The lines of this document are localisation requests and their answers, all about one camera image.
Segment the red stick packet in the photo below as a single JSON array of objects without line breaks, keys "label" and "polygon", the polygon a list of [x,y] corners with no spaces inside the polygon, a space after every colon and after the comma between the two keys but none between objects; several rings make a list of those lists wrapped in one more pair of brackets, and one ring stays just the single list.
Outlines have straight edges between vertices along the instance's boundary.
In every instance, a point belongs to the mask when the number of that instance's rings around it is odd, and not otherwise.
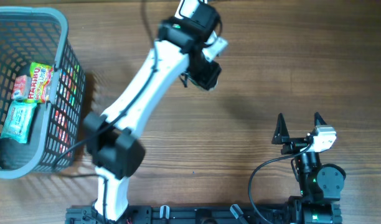
[{"label": "red stick packet", "polygon": [[55,129],[55,135],[58,138],[59,142],[59,153],[63,153],[68,148],[68,133],[66,129],[68,128],[68,120],[65,113],[56,111],[55,112],[55,121],[57,122],[57,127]]}]

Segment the teal tissue pack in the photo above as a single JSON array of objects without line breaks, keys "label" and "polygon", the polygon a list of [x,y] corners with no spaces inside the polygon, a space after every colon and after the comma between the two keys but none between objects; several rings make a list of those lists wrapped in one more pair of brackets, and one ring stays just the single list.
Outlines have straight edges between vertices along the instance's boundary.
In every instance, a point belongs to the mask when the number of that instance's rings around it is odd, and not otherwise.
[{"label": "teal tissue pack", "polygon": [[36,103],[13,101],[4,122],[1,138],[13,139],[20,144],[26,144],[36,107]]}]

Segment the green Haribo gummy bag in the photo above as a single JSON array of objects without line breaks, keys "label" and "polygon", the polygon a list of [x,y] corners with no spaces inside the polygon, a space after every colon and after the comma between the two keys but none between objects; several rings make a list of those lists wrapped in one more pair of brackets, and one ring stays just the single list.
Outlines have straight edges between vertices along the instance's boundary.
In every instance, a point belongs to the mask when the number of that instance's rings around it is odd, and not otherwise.
[{"label": "green Haribo gummy bag", "polygon": [[32,62],[29,67],[32,78],[26,103],[46,103],[49,101],[54,68],[50,65]]}]

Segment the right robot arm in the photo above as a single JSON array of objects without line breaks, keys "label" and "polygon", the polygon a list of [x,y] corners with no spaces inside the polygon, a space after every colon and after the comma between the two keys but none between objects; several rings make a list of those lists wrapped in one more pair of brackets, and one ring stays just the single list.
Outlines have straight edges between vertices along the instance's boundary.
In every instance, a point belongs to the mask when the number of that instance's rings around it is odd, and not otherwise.
[{"label": "right robot arm", "polygon": [[281,154],[290,156],[301,194],[290,196],[285,203],[283,223],[342,222],[335,203],[341,199],[346,172],[335,164],[322,164],[319,157],[336,139],[336,130],[319,113],[314,114],[314,129],[302,138],[290,137],[283,114],[278,115],[271,143],[281,145]]}]

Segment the small red white packet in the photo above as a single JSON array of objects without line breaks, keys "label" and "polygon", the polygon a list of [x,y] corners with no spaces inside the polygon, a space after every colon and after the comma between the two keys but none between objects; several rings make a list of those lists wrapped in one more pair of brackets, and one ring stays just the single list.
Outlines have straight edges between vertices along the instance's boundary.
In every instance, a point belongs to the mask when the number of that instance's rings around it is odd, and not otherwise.
[{"label": "small red white packet", "polygon": [[27,99],[31,87],[32,78],[27,75],[16,77],[12,89],[11,99],[21,101]]}]

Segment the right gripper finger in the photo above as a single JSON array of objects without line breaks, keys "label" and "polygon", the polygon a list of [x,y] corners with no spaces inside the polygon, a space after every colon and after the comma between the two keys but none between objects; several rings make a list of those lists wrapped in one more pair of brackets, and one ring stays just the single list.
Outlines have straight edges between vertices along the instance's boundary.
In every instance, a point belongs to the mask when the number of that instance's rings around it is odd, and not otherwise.
[{"label": "right gripper finger", "polygon": [[319,114],[319,112],[315,112],[314,114],[314,125],[320,126],[320,125],[326,125],[327,123],[323,120],[322,116]]},{"label": "right gripper finger", "polygon": [[271,140],[272,144],[287,144],[289,143],[289,132],[285,123],[285,118],[282,113],[278,115],[276,129]]}]

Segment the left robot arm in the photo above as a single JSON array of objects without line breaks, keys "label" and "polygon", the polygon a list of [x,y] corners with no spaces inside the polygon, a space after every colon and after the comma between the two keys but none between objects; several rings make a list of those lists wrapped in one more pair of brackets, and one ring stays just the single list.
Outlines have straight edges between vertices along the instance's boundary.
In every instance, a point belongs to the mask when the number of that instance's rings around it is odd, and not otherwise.
[{"label": "left robot arm", "polygon": [[94,223],[117,223],[128,209],[129,178],[142,163],[144,127],[177,78],[213,90],[222,71],[215,62],[228,43],[217,10],[207,1],[181,1],[174,16],[163,20],[152,48],[120,97],[101,115],[89,113],[83,124],[87,151],[98,176],[98,197],[91,208]]}]

